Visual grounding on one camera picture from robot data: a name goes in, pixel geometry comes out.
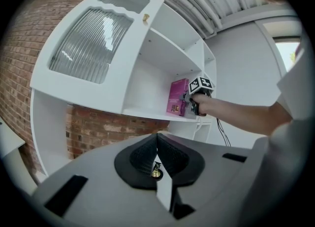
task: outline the white wall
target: white wall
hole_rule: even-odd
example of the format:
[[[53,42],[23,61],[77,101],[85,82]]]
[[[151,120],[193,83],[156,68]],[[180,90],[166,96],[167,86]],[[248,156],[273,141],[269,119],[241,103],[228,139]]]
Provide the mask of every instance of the white wall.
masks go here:
[[[266,37],[255,22],[224,30],[206,41],[217,60],[217,98],[245,105],[271,105],[280,91],[281,75]],[[251,148],[259,134],[222,122],[231,145]],[[210,133],[212,144],[224,145],[217,125]]]

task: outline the red brick wall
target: red brick wall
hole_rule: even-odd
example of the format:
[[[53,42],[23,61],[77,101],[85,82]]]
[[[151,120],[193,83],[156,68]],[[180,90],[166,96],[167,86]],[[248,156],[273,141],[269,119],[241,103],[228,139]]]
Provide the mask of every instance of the red brick wall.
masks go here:
[[[37,56],[59,21],[82,0],[26,0],[0,46],[0,116],[26,144],[29,169],[41,170],[30,124],[30,79]],[[70,158],[125,138],[165,129],[168,122],[144,120],[69,106],[66,136]]]

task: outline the white shelf unit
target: white shelf unit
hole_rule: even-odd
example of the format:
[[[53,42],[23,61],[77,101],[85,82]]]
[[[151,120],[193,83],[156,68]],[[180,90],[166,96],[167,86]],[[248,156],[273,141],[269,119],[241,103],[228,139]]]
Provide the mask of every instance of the white shelf unit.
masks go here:
[[[31,79],[31,127],[35,148],[47,176],[69,162],[64,132],[67,103],[169,120],[171,133],[180,136],[181,131],[183,137],[194,139],[198,117],[188,119],[166,112],[171,83],[183,78],[192,81],[206,74],[215,83],[215,58],[198,33],[163,0],[138,0],[134,8],[136,10],[130,3],[126,5],[125,0],[84,0],[57,25],[41,50]],[[71,46],[62,47],[73,30],[77,32],[77,23],[85,21],[82,16],[89,14],[89,9],[105,13],[104,19],[99,15],[95,17],[102,20],[103,25],[100,22],[92,27],[95,33],[101,34],[99,38],[93,33],[85,36],[82,33],[74,36],[81,44],[76,52],[69,49]],[[108,21],[108,13],[115,16],[112,22]],[[143,21],[145,14],[149,15],[147,21]],[[87,23],[97,23],[95,18]],[[118,45],[113,40],[113,23],[117,18],[125,19],[122,25],[129,23],[124,35],[118,36]],[[93,44],[94,50],[84,45],[88,42]],[[84,71],[86,65],[81,61],[91,64],[94,51],[104,47],[105,52],[113,56],[104,80],[93,74],[89,79],[82,77],[78,72]],[[96,58],[101,58],[100,54],[95,55]],[[59,62],[62,70],[51,70],[51,65]],[[72,71],[65,70],[75,62],[78,62],[76,70],[75,66]],[[197,132],[198,138],[206,141],[211,119],[202,118],[205,126]]]

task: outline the white sleeve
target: white sleeve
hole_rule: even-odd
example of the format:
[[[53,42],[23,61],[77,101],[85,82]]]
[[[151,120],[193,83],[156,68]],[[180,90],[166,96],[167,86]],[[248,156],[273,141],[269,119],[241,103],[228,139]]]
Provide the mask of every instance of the white sleeve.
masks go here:
[[[278,97],[277,102],[292,116],[291,111],[282,94],[280,94]]]

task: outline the white cabinet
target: white cabinet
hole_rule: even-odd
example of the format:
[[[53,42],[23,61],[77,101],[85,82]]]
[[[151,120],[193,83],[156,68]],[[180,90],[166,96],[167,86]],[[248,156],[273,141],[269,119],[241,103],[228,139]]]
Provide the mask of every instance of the white cabinet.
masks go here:
[[[84,0],[49,36],[31,78],[31,127],[45,173],[69,162],[67,103],[170,120],[170,132],[193,138],[200,119],[166,113],[166,106],[171,83],[196,76],[216,84],[215,58],[163,0]],[[207,138],[199,135],[211,119],[201,119],[207,125],[198,138]]]

